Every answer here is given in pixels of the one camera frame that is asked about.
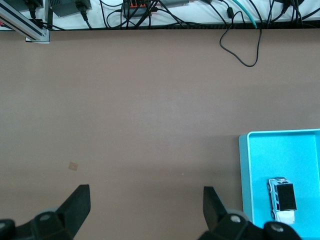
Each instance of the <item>teal cable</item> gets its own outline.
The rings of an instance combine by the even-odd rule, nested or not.
[[[234,3],[236,3],[245,12],[245,14],[249,17],[250,21],[252,22],[254,28],[257,29],[258,28],[257,24],[256,24],[254,18],[251,16],[251,14],[248,12],[248,10],[244,6],[242,6],[242,4],[240,2],[238,2],[237,0],[232,0],[232,1],[234,1]]]

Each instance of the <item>metal frame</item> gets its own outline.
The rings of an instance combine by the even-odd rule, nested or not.
[[[44,15],[42,21],[47,23],[49,17],[48,0],[43,0],[43,8]],[[26,42],[49,43],[50,41],[49,30],[45,28],[41,29],[4,0],[0,0],[0,20],[16,32],[25,36]]]

